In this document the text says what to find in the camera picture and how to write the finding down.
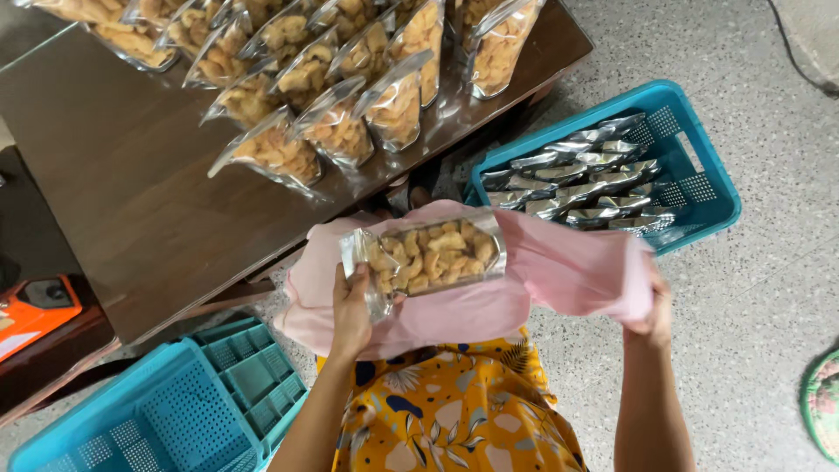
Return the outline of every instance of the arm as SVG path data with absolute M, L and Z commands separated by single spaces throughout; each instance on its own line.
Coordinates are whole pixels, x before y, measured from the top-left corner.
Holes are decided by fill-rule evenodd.
M 370 342 L 370 312 L 364 303 L 369 283 L 366 265 L 347 281 L 343 265 L 335 269 L 333 307 L 335 335 L 329 357 L 294 419 L 268 472 L 331 470 L 341 416 L 350 395 L 356 358 Z
M 623 329 L 615 470 L 689 472 L 696 467 L 670 364 L 670 288 L 656 269 L 651 278 L 653 311 L 643 326 Z

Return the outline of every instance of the hand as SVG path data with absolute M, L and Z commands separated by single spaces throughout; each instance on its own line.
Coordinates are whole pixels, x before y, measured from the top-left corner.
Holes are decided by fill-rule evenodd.
M 356 266 L 349 280 L 344 277 L 344 264 L 335 268 L 335 288 L 332 291 L 332 309 L 335 332 L 329 357 L 338 356 L 355 360 L 373 334 L 370 310 L 364 301 L 364 292 L 370 283 L 370 269 L 366 264 Z
M 653 286 L 653 310 L 643 321 L 623 326 L 623 344 L 642 339 L 653 347 L 668 348 L 672 339 L 670 326 L 673 321 L 673 297 L 670 295 L 670 285 L 661 277 L 652 260 L 649 261 L 649 279 Z

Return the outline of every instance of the yellow floral shirt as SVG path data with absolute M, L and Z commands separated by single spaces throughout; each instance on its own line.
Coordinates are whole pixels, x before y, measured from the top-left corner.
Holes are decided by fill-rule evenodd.
M 525 328 L 358 362 L 333 469 L 586 471 L 554 403 Z

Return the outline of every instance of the person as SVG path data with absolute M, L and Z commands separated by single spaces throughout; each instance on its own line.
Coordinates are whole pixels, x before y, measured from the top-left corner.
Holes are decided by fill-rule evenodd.
M 624 327 L 614 465 L 690 471 L 694 462 L 670 364 L 670 289 L 650 264 L 654 308 Z M 357 362 L 370 340 L 369 269 L 336 267 L 328 358 L 269 472 L 319 470 L 580 470 L 571 425 L 551 404 L 525 328 L 517 338 L 445 344 Z

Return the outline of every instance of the pink plastic bag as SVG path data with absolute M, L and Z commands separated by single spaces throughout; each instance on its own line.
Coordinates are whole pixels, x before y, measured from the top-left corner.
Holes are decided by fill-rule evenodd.
M 422 222 L 465 208 L 443 200 L 404 219 Z M 575 231 L 521 212 L 494 212 L 507 245 L 506 276 L 408 298 L 373 326 L 373 338 L 360 360 L 389 359 L 433 344 L 508 336 L 527 322 L 531 299 L 559 314 L 602 314 L 619 322 L 642 320 L 652 308 L 644 261 L 651 249 L 642 239 L 623 231 Z M 285 290 L 292 304 L 274 319 L 277 329 L 315 354 L 329 354 L 332 279 L 341 262 L 338 239 L 355 228 L 380 234 L 400 225 L 399 220 L 374 223 L 377 220 L 358 213 L 309 231 L 309 243 L 289 271 Z

